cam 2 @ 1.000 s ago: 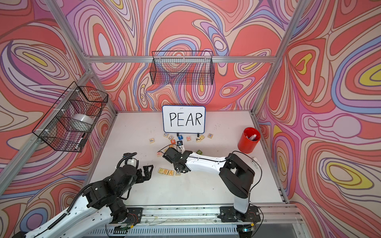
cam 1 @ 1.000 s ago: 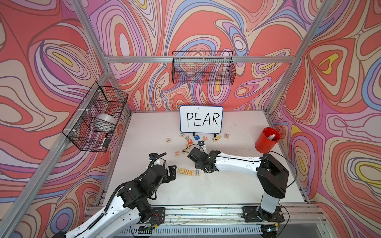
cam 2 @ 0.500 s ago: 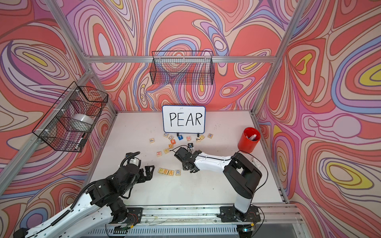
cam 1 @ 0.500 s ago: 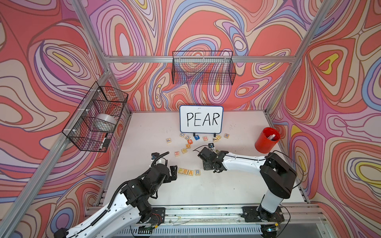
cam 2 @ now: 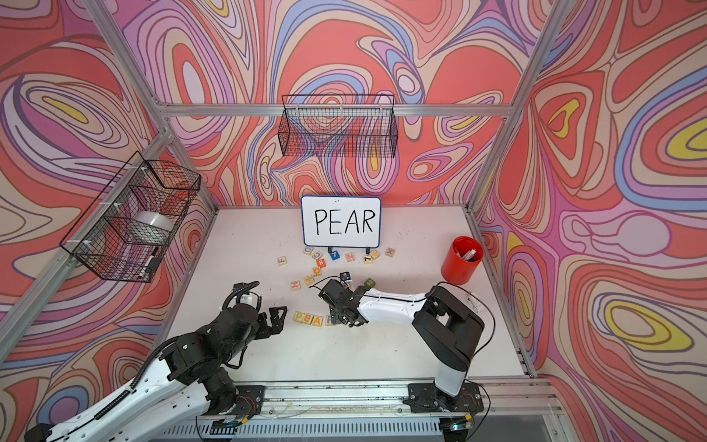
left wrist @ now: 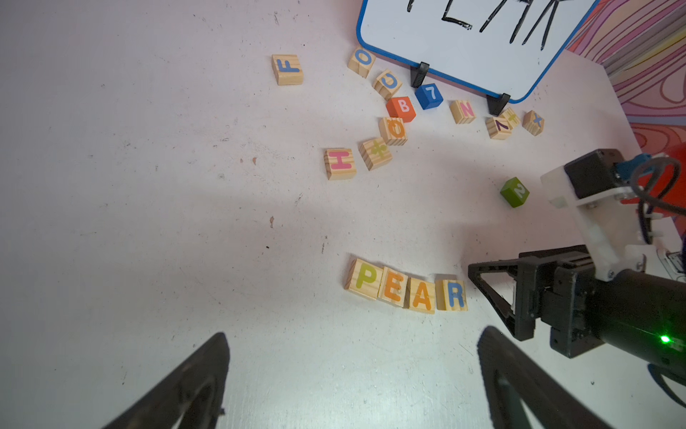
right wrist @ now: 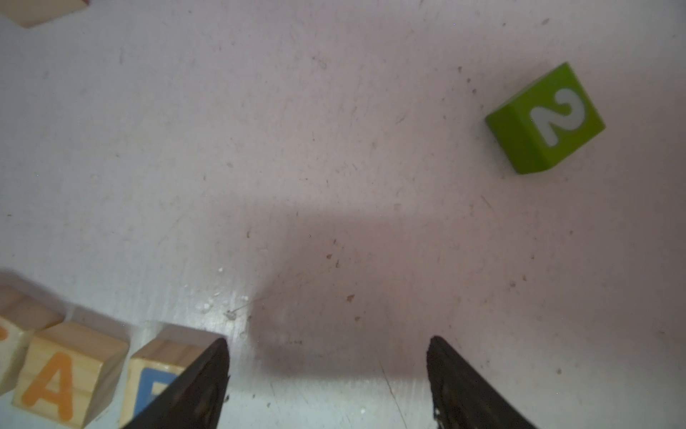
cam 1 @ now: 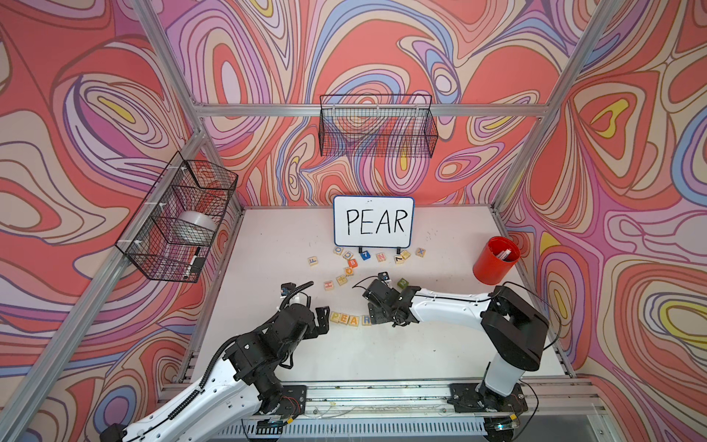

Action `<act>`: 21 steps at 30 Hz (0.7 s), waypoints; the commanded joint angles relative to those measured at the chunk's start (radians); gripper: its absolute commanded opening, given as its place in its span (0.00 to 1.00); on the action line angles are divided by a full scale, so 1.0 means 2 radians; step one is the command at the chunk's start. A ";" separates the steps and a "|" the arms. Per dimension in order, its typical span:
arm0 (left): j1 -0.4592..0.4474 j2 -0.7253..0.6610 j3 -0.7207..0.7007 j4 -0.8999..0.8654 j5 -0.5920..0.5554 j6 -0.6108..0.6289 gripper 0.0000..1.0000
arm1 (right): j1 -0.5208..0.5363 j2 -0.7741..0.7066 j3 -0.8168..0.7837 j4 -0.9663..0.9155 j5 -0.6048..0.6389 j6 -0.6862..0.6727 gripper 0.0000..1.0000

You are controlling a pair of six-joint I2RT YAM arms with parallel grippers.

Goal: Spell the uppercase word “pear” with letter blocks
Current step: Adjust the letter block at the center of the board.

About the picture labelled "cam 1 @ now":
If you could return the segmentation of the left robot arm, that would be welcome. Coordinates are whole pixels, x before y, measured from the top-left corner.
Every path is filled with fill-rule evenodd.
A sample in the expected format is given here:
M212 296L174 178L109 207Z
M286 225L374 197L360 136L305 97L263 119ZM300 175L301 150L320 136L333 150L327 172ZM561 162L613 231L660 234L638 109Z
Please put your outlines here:
M311 283L282 286L276 313L253 331L223 342L204 374L155 412L130 425L113 424L102 441L206 441L223 428L254 415L275 427L290 424L305 411L307 389L285 388L279 368L294 366L294 351L304 340L326 335L328 307L313 308Z

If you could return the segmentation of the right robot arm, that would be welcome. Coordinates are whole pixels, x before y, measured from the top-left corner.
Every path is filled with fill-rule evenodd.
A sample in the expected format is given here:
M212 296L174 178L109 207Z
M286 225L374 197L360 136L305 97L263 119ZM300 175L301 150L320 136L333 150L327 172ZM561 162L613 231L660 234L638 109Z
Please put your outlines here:
M391 287L378 276L364 289L368 316L374 325L406 327L421 322L460 325L485 333L495 349L482 381L450 386L449 404L458 413L521 414L520 381L541 367L551 323L521 298L512 282L489 293L459 295L435 292L417 285Z

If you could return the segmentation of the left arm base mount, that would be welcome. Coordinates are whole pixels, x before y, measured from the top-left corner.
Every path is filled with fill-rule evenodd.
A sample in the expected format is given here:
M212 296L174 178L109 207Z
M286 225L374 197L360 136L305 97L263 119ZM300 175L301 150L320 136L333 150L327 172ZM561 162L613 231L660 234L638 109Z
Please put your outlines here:
M307 386L285 385L268 392L261 401L260 414L279 415L281 418L296 418L306 412Z

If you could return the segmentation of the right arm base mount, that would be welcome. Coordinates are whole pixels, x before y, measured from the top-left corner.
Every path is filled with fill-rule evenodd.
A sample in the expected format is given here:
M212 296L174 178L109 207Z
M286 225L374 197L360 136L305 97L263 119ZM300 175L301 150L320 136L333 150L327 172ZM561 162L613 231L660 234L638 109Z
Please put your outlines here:
M528 410L525 395L519 383L508 396L493 392L483 383L452 383L447 403L456 413L523 414Z

